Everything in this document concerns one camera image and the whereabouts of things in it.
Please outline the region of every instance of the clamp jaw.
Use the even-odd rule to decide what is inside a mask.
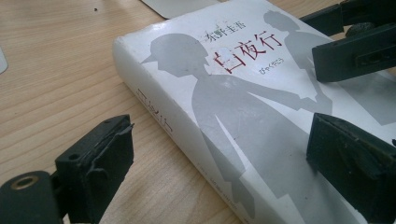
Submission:
[[[394,223],[396,147],[343,119],[315,114],[306,157],[368,223]]]
[[[317,80],[335,82],[396,66],[396,1],[346,0],[301,18],[325,35],[346,38],[312,49]]]
[[[55,160],[0,188],[1,223],[98,223],[134,162],[128,115],[107,119]]]

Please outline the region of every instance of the white book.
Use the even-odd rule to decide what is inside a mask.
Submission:
[[[396,137],[396,78],[315,78],[330,38],[262,0],[118,37],[118,73],[245,223],[366,223],[305,159],[313,114]]]

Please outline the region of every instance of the book cover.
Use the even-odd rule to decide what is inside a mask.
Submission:
[[[330,38],[262,0],[232,0],[118,37],[118,73],[245,223],[366,223],[305,159],[315,112],[387,143],[396,78],[318,83]]]

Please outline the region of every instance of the silhouette illustration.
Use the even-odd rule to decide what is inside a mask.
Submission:
[[[320,89],[312,61],[306,56],[310,55],[310,46],[328,40],[296,32],[299,26],[288,17],[270,21],[265,14],[264,18],[274,28],[290,33],[286,46],[290,53],[295,53],[293,59],[310,77],[317,91],[315,101],[232,75],[208,74],[205,70],[208,54],[204,46],[189,35],[159,36],[151,42],[151,54],[142,63],[157,62],[159,70],[175,77],[196,78],[191,105],[197,124],[223,179],[231,183],[233,201],[241,203],[251,217],[260,211],[255,211],[254,198],[240,180],[246,169],[233,143],[241,148],[277,198],[291,197],[306,223],[357,223],[339,193],[306,162],[308,133],[255,96],[294,110],[303,108],[331,114],[332,101]],[[293,41],[299,39],[304,41],[303,48],[295,47]]]
[[[285,45],[297,65],[309,75],[318,93],[318,98],[321,98],[324,94],[315,79],[313,72],[315,66],[310,51],[313,47],[328,43],[329,39],[319,35],[300,32],[300,27],[297,23],[279,12],[269,11],[265,13],[264,20],[277,30],[289,33],[285,39]],[[396,116],[394,116],[396,113],[396,101],[389,102],[388,100],[396,97],[394,91],[396,83],[394,81],[378,74],[369,74],[363,77],[341,81],[339,84],[380,125],[396,122]],[[389,109],[384,110],[383,105],[388,105]]]

